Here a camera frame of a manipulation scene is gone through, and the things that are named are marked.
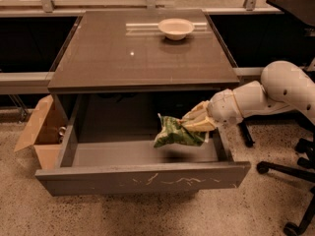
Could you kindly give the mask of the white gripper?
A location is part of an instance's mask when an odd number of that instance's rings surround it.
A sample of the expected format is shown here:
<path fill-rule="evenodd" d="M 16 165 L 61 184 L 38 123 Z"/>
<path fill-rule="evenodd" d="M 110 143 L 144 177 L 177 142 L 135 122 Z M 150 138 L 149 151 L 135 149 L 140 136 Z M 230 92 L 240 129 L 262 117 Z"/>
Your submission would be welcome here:
<path fill-rule="evenodd" d="M 217 92 L 210 101 L 198 103 L 182 117 L 182 121 L 188 131 L 210 132 L 217 126 L 237 125 L 243 121 L 243 116 L 233 91 L 225 89 Z"/>

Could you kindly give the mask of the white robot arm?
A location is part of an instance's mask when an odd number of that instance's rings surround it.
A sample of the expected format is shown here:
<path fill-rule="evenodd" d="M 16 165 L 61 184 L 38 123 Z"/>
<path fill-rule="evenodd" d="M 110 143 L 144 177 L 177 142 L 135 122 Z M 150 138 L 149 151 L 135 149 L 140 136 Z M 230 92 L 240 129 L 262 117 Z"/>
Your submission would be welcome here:
<path fill-rule="evenodd" d="M 208 132 L 241 123 L 254 115 L 298 110 L 315 124 L 315 83 L 294 64 L 276 61 L 265 67 L 260 81 L 215 93 L 186 113 L 181 124 L 189 131 Z"/>

